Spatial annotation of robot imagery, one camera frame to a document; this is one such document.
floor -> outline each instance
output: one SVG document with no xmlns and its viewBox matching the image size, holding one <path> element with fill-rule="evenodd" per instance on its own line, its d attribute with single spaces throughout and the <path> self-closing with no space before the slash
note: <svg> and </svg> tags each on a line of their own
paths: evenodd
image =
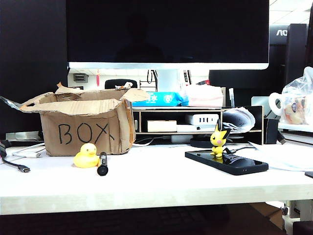
<svg viewBox="0 0 313 235">
<path fill-rule="evenodd" d="M 0 235 L 284 235 L 249 204 L 0 216 Z"/>
</svg>

office chair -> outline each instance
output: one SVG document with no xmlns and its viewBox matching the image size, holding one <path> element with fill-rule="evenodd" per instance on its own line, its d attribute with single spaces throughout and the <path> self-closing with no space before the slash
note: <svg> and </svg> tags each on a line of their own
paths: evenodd
<svg viewBox="0 0 313 235">
<path fill-rule="evenodd" d="M 126 82 L 131 82 L 133 84 L 132 88 L 137 88 L 137 82 L 130 79 L 110 79 L 104 84 L 105 89 L 114 89 L 115 86 L 124 86 Z"/>
</svg>

white paper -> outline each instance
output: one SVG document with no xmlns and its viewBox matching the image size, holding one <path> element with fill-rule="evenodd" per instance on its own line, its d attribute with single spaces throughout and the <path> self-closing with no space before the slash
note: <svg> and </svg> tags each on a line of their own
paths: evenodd
<svg viewBox="0 0 313 235">
<path fill-rule="evenodd" d="M 231 133 L 245 133 L 254 127 L 254 116 L 244 107 L 233 108 L 223 113 L 223 127 Z"/>
<path fill-rule="evenodd" d="M 250 154 L 249 158 L 268 163 L 271 168 L 290 171 L 313 171 L 313 147 L 301 146 L 299 148 L 290 143 L 251 144 L 258 151 Z"/>
</svg>

black smartphone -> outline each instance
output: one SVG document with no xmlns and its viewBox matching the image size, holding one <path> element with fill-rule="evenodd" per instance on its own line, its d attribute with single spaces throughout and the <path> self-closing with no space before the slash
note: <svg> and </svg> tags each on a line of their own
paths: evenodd
<svg viewBox="0 0 313 235">
<path fill-rule="evenodd" d="M 313 178 L 313 171 L 306 171 L 304 174 L 306 176 L 309 176 L 309 177 Z"/>
<path fill-rule="evenodd" d="M 212 151 L 185 152 L 185 157 L 212 166 L 232 175 L 244 175 L 268 170 L 268 164 L 233 154 L 223 153 L 222 159 L 211 155 Z"/>
</svg>

black marker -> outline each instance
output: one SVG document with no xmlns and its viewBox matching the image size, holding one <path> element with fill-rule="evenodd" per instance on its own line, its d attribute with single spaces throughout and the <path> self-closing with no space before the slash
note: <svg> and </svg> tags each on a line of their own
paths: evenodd
<svg viewBox="0 0 313 235">
<path fill-rule="evenodd" d="M 107 154 L 106 152 L 100 153 L 100 166 L 97 168 L 98 175 L 104 176 L 108 173 Z"/>
</svg>

